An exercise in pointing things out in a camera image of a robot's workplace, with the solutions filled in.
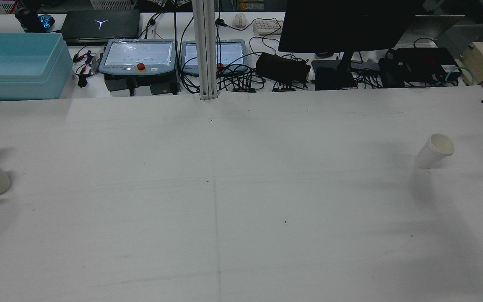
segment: white keyboard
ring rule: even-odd
[[[253,31],[255,36],[280,35],[283,20],[255,20]]]

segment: white mouse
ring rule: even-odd
[[[237,13],[234,16],[234,26],[239,29],[244,29],[247,26],[247,17],[242,13]]]

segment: black monitor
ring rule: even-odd
[[[316,82],[339,89],[356,86],[349,66],[354,52],[393,48],[424,0],[288,0],[278,50],[341,53],[318,61]]]

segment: white table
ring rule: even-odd
[[[245,15],[247,16],[248,22],[251,22],[255,18],[277,18],[277,19],[284,19],[284,12],[244,12]],[[150,19],[150,17],[153,15],[153,13],[142,13],[141,14],[141,26],[140,26],[140,32],[145,28],[147,21]],[[187,23],[192,17],[192,13],[177,13],[177,28],[178,28],[178,36],[177,40],[180,43],[180,39],[182,37],[182,32],[184,28],[186,27]],[[234,16],[236,15],[236,12],[222,12],[221,13],[221,19],[224,19],[225,23],[232,25],[232,22],[234,21]],[[55,21],[54,27],[52,30],[59,30],[61,29],[62,24],[65,21],[65,14],[53,14]],[[157,25],[155,27],[151,27],[151,29],[155,29],[155,31],[159,34],[161,38],[165,39],[172,39],[174,37],[174,18],[172,13],[165,13],[161,15],[157,19]],[[0,15],[0,32],[23,32],[23,30],[20,27],[19,22],[16,20],[16,18],[12,15]],[[152,31],[149,31],[149,38],[153,36]],[[253,33],[253,28],[249,27],[245,31],[237,31],[235,29],[230,29],[228,27],[220,27],[220,37],[223,40],[228,40],[228,39],[242,39],[245,40],[245,44],[247,46],[247,51],[250,52],[249,48],[249,40],[253,38],[254,33]],[[267,38],[274,38],[274,39],[279,39],[280,36],[268,36]],[[184,35],[184,40],[195,40],[195,31],[193,24],[188,27],[188,30],[186,31]],[[278,47],[278,42],[275,42],[273,40],[266,40],[265,42],[268,46],[271,46],[275,50]],[[422,43],[417,43],[418,46],[425,46],[425,44]],[[262,42],[262,39],[253,39],[251,41],[251,46],[255,52],[267,52],[267,53],[272,53],[274,54],[274,50],[271,48],[268,48],[265,46]],[[410,47],[411,44],[399,44],[400,47]],[[78,50],[81,47],[76,47],[76,46],[71,46],[69,47],[69,51],[71,56],[75,53],[78,52]],[[88,47],[84,51],[86,52],[87,50],[92,50],[93,52],[97,51],[100,49],[100,47]],[[379,58],[383,57],[385,55],[385,50],[380,50],[377,52],[361,52],[363,59],[365,61],[374,61],[377,62]],[[284,55],[287,53],[284,52],[277,52],[278,55]],[[317,59],[314,57],[314,54],[309,54],[309,53],[296,53],[295,54],[297,57],[301,59],[307,59],[310,61]],[[255,66],[256,61],[258,57],[256,55],[248,57],[249,60],[249,65]],[[355,53],[354,58],[355,60],[359,60],[360,58],[358,57],[358,54]],[[81,65],[81,63],[76,63],[73,67],[73,70],[78,69],[78,67]],[[314,73],[311,70],[311,73],[309,75],[309,79],[314,78]],[[195,84],[198,84],[198,78],[192,78],[194,80]],[[122,90],[122,91],[114,91],[114,92],[109,92],[104,84],[104,77],[102,75],[96,75],[94,77],[88,78],[88,86],[85,88],[79,88],[76,86],[77,80],[75,80],[74,83],[70,83],[67,87],[67,90],[63,92],[63,94],[68,96],[69,98],[91,98],[91,97],[125,97],[129,96],[128,90]],[[268,81],[266,87],[264,88],[263,91],[272,91],[274,81]],[[309,90],[314,90],[313,85],[309,85]],[[135,91],[136,96],[151,96],[150,89],[148,87],[140,87],[137,88]],[[182,88],[182,91],[180,94],[188,94],[184,88]]]
[[[0,301],[483,301],[482,97],[0,102]]]

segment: light blue container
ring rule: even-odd
[[[0,33],[0,101],[59,98],[72,65],[59,33]]]

